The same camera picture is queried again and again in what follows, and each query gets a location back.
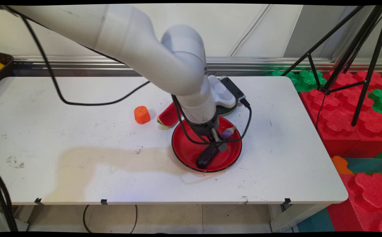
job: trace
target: white table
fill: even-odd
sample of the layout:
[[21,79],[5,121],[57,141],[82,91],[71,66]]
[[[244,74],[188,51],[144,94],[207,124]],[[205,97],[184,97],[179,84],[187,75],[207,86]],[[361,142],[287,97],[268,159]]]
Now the white table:
[[[13,204],[282,204],[272,230],[288,228],[348,197],[290,79],[230,77],[253,116],[239,159],[201,173],[174,155],[157,116],[172,102],[149,84],[107,106],[66,105],[50,78],[0,82],[0,175]],[[106,102],[142,84],[142,77],[58,78],[69,101]],[[151,120],[134,120],[144,105]],[[248,110],[226,118],[243,132]]]

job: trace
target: table leg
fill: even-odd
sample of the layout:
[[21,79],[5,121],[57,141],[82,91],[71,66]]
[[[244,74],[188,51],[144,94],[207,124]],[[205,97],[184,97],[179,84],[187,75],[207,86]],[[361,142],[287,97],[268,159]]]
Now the table leg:
[[272,215],[271,231],[284,232],[327,206],[329,204],[293,204],[278,216]]
[[14,218],[19,219],[22,222],[27,222],[35,206],[36,205],[18,206],[17,210],[14,213]]

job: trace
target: tripod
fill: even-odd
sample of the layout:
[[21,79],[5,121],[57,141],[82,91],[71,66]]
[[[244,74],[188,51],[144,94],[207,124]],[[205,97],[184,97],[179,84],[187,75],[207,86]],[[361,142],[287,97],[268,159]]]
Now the tripod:
[[356,34],[355,38],[352,40],[350,45],[347,47],[346,52],[343,54],[340,62],[335,67],[332,75],[330,76],[327,83],[322,87],[320,85],[317,72],[315,70],[315,66],[311,57],[311,53],[319,47],[325,40],[327,40],[333,33],[335,33],[342,25],[344,25],[347,21],[349,21],[356,13],[358,13],[364,6],[358,6],[355,8],[352,12],[350,12],[349,15],[347,15],[341,22],[339,22],[330,32],[328,32],[322,39],[319,40],[313,47],[311,47],[301,58],[299,58],[289,69],[287,69],[282,76],[286,76],[292,69],[294,69],[302,60],[304,60],[306,57],[308,57],[309,63],[311,64],[311,69],[315,77],[315,81],[317,83],[317,90],[324,92],[324,98],[326,95],[336,92],[339,90],[344,90],[350,87],[355,87],[358,85],[362,85],[362,91],[361,95],[359,97],[358,105],[356,106],[355,114],[352,118],[352,126],[356,126],[356,122],[358,121],[359,113],[361,112],[362,104],[364,103],[365,96],[367,94],[368,86],[371,82],[372,73],[374,72],[376,61],[378,60],[379,52],[382,48],[382,28],[381,32],[379,33],[378,40],[376,42],[376,46],[374,49],[374,54],[372,55],[371,63],[368,68],[367,76],[364,81],[360,81],[357,83],[353,83],[351,85],[347,85],[344,87],[339,87],[336,89],[331,90],[331,87],[335,83],[338,75],[342,70],[344,70],[344,73],[346,73],[353,63],[353,60],[355,60],[359,50],[361,49],[364,42],[368,39],[368,36],[371,34],[371,32],[374,30],[375,26],[378,24],[378,22],[382,19],[382,5],[376,5],[362,27],[359,29],[358,33]]

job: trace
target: red foam block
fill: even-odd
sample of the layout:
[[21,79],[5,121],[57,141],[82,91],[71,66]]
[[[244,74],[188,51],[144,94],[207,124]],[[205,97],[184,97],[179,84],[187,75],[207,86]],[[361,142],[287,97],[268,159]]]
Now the red foam block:
[[[324,93],[313,89],[301,92],[300,97],[315,125]],[[339,103],[332,94],[327,95],[318,122],[318,134],[330,156],[342,156],[359,142],[355,128],[350,125],[351,117],[341,111]]]
[[[356,106],[358,105],[359,97],[361,95],[360,87],[352,87],[348,89],[344,89],[341,91],[335,92],[335,97],[340,100],[340,109],[353,117],[355,114]],[[365,96],[364,103],[362,104],[361,113],[369,113],[374,111],[372,106],[374,105],[374,101],[368,96]]]
[[[321,108],[321,103],[324,99],[324,92],[317,89],[312,89],[310,92],[301,92],[300,98],[308,112],[309,117],[315,124],[317,122],[318,111]],[[339,109],[340,101],[333,94],[327,95],[324,100],[324,105],[321,111],[335,111]]]
[[382,175],[340,174],[349,198],[327,207],[335,231],[382,232]]
[[344,157],[374,158],[382,152],[382,114],[360,113],[355,132],[360,140]]
[[[353,78],[355,78],[356,81],[364,81],[367,77],[367,73],[368,72],[365,71],[358,71],[356,74],[353,75]],[[372,73],[371,82],[368,87],[368,93],[373,92],[374,89],[382,90],[382,77],[381,74],[378,72]]]
[[[327,79],[330,79],[331,75],[333,74],[334,70],[328,72],[327,74],[324,74],[323,77]],[[353,83],[358,82],[355,78],[353,78],[353,75],[350,72],[342,73],[337,77],[337,80],[334,82],[333,86],[331,87],[331,90],[337,89],[339,87],[344,87],[347,85],[351,85]]]

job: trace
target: tile floor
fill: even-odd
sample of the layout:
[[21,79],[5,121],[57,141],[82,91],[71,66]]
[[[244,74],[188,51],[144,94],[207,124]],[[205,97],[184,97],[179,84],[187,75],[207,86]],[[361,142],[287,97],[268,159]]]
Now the tile floor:
[[[29,231],[86,232],[85,205],[36,206]],[[136,234],[271,233],[267,205],[137,205]],[[91,205],[85,221],[92,232],[129,233],[134,205]]]

